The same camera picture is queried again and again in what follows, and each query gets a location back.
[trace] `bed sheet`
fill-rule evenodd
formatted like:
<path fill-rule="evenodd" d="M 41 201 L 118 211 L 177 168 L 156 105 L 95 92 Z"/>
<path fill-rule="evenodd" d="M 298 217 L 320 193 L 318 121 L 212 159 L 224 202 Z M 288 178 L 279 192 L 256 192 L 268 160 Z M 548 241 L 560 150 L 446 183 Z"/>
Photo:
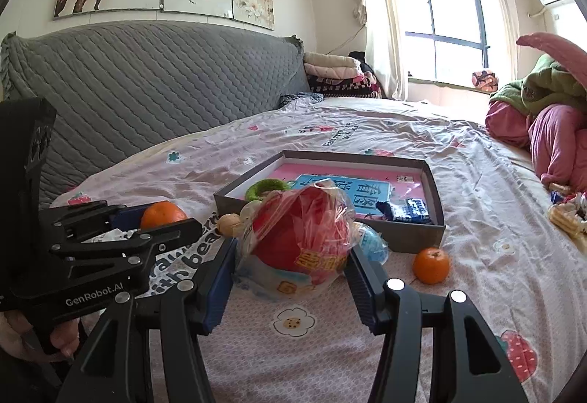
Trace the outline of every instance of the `bed sheet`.
<path fill-rule="evenodd" d="M 528 161 L 481 125 L 443 116 L 438 107 L 357 101 L 298 100 L 163 143 L 89 177 L 54 205 L 80 195 L 128 205 L 168 199 L 204 223 L 199 242 L 158 256 L 147 293 L 155 294 L 191 277 L 217 251 L 213 192 L 283 149 L 426 159 L 444 208 L 442 248 L 451 255 L 451 274 L 425 286 L 413 276 L 413 255 L 399 253 L 386 271 L 418 291 L 467 292 L 496 336 L 508 332 L 528 343 L 534 360 L 526 357 L 520 367 L 524 390 L 530 402 L 551 402 L 587 347 L 587 261 L 546 218 L 548 195 L 524 174 Z M 317 131 L 308 133 L 308 126 Z M 305 312 L 315 325 L 300 337 L 275 330 L 285 309 Z M 219 403 L 350 403 L 367 401 L 382 342 L 360 324 L 340 278 L 319 297 L 278 305 L 235 289 L 222 323 L 200 346 Z M 431 345 L 424 331 L 418 403 L 430 390 Z M 158 355 L 153 364 L 164 401 Z M 532 376 L 523 375 L 533 367 Z"/>

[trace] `orange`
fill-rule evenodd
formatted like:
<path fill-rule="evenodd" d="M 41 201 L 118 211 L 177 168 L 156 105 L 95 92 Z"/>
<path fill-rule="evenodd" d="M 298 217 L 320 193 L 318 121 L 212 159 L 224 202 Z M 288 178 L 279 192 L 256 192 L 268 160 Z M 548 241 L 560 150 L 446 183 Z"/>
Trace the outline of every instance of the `orange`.
<path fill-rule="evenodd" d="M 424 284 L 438 284 L 448 276 L 450 257 L 444 251 L 429 247 L 416 255 L 412 270 L 418 280 Z"/>
<path fill-rule="evenodd" d="M 141 229 L 152 229 L 164 224 L 183 221 L 187 215 L 180 207 L 169 201 L 161 201 L 150 205 L 141 218 Z"/>

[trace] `round metal bolt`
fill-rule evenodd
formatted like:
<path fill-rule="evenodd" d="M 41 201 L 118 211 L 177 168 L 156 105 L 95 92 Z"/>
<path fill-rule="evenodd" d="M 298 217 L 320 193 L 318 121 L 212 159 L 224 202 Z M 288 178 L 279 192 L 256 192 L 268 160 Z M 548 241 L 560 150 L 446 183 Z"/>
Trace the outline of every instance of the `round metal bolt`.
<path fill-rule="evenodd" d="M 404 284 L 403 280 L 401 280 L 401 279 L 390 279 L 390 280 L 387 281 L 387 286 L 391 290 L 401 290 L 406 285 Z"/>
<path fill-rule="evenodd" d="M 465 302 L 465 300 L 467 300 L 467 295 L 462 290 L 453 290 L 450 293 L 450 298 L 453 299 L 455 302 L 461 304 Z"/>
<path fill-rule="evenodd" d="M 130 294 L 128 292 L 119 292 L 114 297 L 114 300 L 117 304 L 125 304 L 130 300 Z"/>
<path fill-rule="evenodd" d="M 187 292 L 194 288 L 194 283 L 190 279 L 185 279 L 178 283 L 177 288 L 182 292 Z"/>

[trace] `red plastic-wrapped package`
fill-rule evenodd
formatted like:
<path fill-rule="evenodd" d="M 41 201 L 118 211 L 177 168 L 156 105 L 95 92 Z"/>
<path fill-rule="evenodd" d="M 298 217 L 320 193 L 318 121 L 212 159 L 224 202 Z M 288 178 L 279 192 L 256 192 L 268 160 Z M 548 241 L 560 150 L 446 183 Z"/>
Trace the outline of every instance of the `red plastic-wrapped package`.
<path fill-rule="evenodd" d="M 309 297 L 342 272 L 354 208 L 331 180 L 273 192 L 245 223 L 235 282 L 269 298 Z"/>

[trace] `green ring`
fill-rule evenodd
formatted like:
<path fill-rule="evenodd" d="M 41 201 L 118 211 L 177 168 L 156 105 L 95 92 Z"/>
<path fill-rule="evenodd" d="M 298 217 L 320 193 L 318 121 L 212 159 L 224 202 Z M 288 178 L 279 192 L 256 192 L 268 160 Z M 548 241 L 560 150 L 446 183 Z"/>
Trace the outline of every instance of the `green ring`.
<path fill-rule="evenodd" d="M 261 196 L 268 191 L 287 191 L 291 189 L 290 185 L 281 179 L 262 179 L 253 184 L 245 193 L 245 201 L 263 201 Z"/>

